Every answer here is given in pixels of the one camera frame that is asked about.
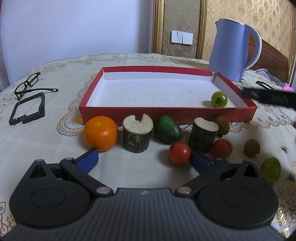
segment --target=green grape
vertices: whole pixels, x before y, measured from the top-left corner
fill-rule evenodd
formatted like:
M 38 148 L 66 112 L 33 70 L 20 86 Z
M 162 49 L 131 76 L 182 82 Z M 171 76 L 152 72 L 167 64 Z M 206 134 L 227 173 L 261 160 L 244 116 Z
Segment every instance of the green grape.
M 227 101 L 227 96 L 221 91 L 215 92 L 211 98 L 211 103 L 214 107 L 225 107 Z
M 266 159 L 260 169 L 270 184 L 275 183 L 281 175 L 281 164 L 275 157 Z

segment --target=black glasses frame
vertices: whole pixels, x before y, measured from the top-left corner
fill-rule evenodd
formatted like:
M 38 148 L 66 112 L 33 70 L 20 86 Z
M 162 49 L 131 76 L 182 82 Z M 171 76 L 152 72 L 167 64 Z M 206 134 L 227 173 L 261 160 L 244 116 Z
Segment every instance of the black glasses frame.
M 264 89 L 266 90 L 275 90 L 274 88 L 272 88 L 270 85 L 266 84 L 265 82 L 263 81 L 260 81 L 260 80 L 257 80 L 256 81 L 256 84 L 263 87 Z
M 36 91 L 36 90 L 48 90 L 48 91 L 52 91 L 52 92 L 58 92 L 59 89 L 51 89 L 51 88 L 37 88 L 37 89 L 27 89 L 28 86 L 29 87 L 32 87 L 33 85 L 35 85 L 38 81 L 39 81 L 39 78 L 38 76 L 40 75 L 40 72 L 37 72 L 37 73 L 34 73 L 32 75 L 30 75 L 25 82 L 23 83 L 20 83 L 16 88 L 15 88 L 15 95 L 17 97 L 17 100 L 20 100 L 26 93 L 29 93 L 29 92 L 32 92 L 32 91 Z M 17 91 L 17 89 L 21 86 L 21 85 L 24 85 L 24 89 L 22 91 Z

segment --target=wooden headboard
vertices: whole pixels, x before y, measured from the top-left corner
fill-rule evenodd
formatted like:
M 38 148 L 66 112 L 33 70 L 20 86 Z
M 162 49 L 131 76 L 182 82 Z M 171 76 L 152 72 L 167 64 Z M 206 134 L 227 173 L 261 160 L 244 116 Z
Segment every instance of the wooden headboard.
M 255 52 L 255 40 L 249 35 L 248 61 Z M 288 58 L 279 52 L 275 47 L 262 40 L 262 52 L 258 61 L 251 69 L 267 69 L 268 72 L 283 82 L 288 82 Z

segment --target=electric kettle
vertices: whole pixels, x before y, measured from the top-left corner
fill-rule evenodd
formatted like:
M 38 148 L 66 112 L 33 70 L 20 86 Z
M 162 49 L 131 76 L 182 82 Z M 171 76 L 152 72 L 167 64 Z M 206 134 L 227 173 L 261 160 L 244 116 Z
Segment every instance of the electric kettle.
M 246 69 L 260 57 L 262 39 L 252 26 L 228 18 L 216 23 L 217 33 L 211 53 L 209 70 L 217 71 L 232 81 L 240 81 Z M 247 62 L 249 34 L 253 35 L 256 47 L 254 56 Z

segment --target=wall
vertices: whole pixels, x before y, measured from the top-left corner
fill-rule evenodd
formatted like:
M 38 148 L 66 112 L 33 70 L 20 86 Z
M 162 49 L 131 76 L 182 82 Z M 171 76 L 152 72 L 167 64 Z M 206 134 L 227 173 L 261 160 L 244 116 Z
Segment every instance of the wall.
M 215 22 L 232 18 L 255 27 L 262 39 L 289 58 L 292 8 L 288 0 L 208 0 L 203 59 L 209 60 L 216 35 Z
M 200 0 L 166 0 L 163 32 L 162 54 L 195 58 L 198 28 L 199 28 Z M 193 45 L 171 44 L 172 30 L 193 33 Z
M 46 62 L 147 53 L 152 0 L 3 0 L 2 47 L 10 83 Z

